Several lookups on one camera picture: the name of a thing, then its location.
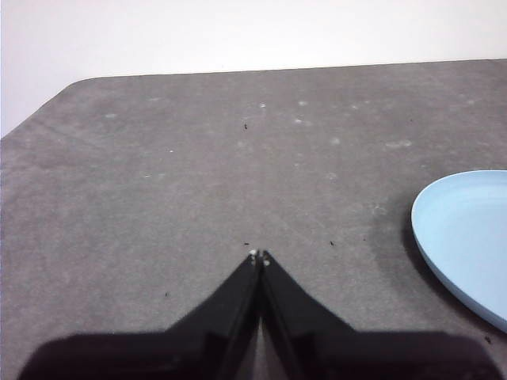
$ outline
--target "gray table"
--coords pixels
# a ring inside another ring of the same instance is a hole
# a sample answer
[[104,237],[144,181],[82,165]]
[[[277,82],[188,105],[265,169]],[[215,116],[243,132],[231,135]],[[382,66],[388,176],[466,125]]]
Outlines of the gray table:
[[2,378],[46,340],[167,328],[253,247],[354,328],[471,336],[507,372],[409,220],[506,166],[505,60],[75,83],[2,140]]

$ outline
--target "light blue plate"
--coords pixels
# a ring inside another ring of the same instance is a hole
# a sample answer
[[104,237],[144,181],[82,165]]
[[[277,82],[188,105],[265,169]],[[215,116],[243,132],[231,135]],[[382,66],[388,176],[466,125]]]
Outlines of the light blue plate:
[[433,182],[414,201],[412,227],[440,281],[507,333],[507,170]]

